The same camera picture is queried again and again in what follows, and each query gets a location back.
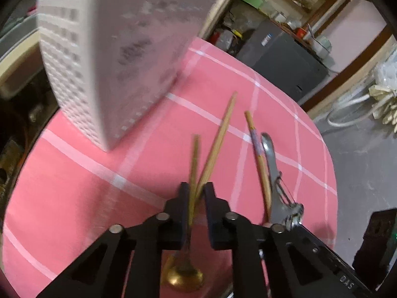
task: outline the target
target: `white basket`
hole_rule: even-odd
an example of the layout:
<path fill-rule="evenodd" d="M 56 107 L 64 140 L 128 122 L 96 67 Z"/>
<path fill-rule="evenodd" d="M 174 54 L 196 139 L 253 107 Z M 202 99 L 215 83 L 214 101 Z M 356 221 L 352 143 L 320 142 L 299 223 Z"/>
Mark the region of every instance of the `white basket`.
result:
<path fill-rule="evenodd" d="M 38 0 L 40 48 L 58 103 L 110 150 L 171 87 L 215 0 Z"/>

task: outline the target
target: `round table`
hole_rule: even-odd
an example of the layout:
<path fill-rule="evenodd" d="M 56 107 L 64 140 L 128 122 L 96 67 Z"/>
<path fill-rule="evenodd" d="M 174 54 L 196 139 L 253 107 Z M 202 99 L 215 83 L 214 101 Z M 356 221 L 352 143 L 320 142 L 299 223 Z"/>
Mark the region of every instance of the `round table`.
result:
<path fill-rule="evenodd" d="M 201 135 L 202 170 L 233 91 L 237 102 L 211 177 L 217 196 L 251 222 L 261 222 L 263 199 L 244 116 L 250 110 L 258 132 L 273 139 L 287 189 L 304 205 L 303 224 L 332 248 L 336 182 L 317 128 L 277 87 L 197 38 L 170 93 L 111 152 L 92 144 L 61 111 L 51 119 L 5 216 L 5 274 L 20 297 L 35 297 L 112 224 L 137 225 L 160 212 L 188 180 L 193 133 Z M 211 250 L 204 218 L 193 227 L 192 261 L 206 285 L 189 297 L 211 297 L 230 280 L 230 253 Z M 162 286 L 161 297 L 175 296 L 186 295 Z"/>

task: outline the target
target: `white cable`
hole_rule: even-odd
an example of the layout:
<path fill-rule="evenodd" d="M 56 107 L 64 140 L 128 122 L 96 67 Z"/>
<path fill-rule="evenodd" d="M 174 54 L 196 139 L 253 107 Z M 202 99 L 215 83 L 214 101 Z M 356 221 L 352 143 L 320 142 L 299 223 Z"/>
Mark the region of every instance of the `white cable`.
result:
<path fill-rule="evenodd" d="M 382 107 L 383 105 L 385 105 L 387 102 L 389 102 L 392 98 L 397 97 L 397 91 L 393 90 L 392 92 L 390 92 L 388 95 L 386 95 L 383 99 L 381 99 L 372 109 L 370 109 L 366 114 L 358 117 L 357 119 L 354 119 L 352 121 L 348 121 L 348 122 L 332 122 L 330 117 L 332 114 L 334 114 L 336 111 L 339 111 L 343 108 L 346 108 L 350 105 L 353 104 L 358 104 L 361 102 L 364 102 L 366 100 L 368 100 L 370 98 L 370 94 L 365 94 L 361 97 L 355 98 L 354 100 L 350 100 L 346 103 L 340 104 L 340 105 L 336 105 L 334 109 L 331 110 L 331 112 L 327 115 L 327 122 L 330 126 L 333 127 L 350 127 L 354 124 L 357 124 L 359 122 L 361 122 L 362 120 L 366 119 L 368 116 L 370 116 L 371 114 L 373 114 L 376 110 L 378 110 L 380 107 Z"/>

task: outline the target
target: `pink wall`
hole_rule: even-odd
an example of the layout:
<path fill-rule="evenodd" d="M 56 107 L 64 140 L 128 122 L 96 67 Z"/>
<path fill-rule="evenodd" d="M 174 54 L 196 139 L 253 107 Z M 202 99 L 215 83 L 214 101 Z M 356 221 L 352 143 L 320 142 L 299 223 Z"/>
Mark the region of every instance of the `pink wall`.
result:
<path fill-rule="evenodd" d="M 325 64 L 335 71 L 342 71 L 365 50 L 385 25 L 371 2 L 351 0 L 322 33 L 332 44 Z"/>

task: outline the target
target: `metal screw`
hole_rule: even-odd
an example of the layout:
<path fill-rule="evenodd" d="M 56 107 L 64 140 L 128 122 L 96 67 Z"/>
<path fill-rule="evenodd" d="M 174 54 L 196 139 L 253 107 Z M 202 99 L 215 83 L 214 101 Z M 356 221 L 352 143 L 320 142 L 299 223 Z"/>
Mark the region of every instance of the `metal screw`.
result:
<path fill-rule="evenodd" d="M 109 231 L 113 234 L 120 233 L 123 230 L 123 227 L 120 224 L 114 224 L 109 228 Z"/>
<path fill-rule="evenodd" d="M 281 224 L 273 224 L 271 226 L 271 229 L 273 230 L 273 232 L 275 233 L 282 233 L 285 231 L 285 226 L 281 225 Z"/>
<path fill-rule="evenodd" d="M 239 216 L 238 216 L 237 213 L 235 213 L 235 212 L 227 212 L 227 213 L 225 214 L 225 217 L 226 217 L 228 220 L 234 221 L 234 220 L 237 220 L 237 218 L 238 218 Z"/>
<path fill-rule="evenodd" d="M 157 214 L 156 218 L 157 218 L 159 221 L 166 221 L 166 220 L 169 219 L 169 214 L 167 214 L 167 213 L 165 213 L 165 212 L 161 212 L 161 213 L 158 213 L 158 214 Z"/>

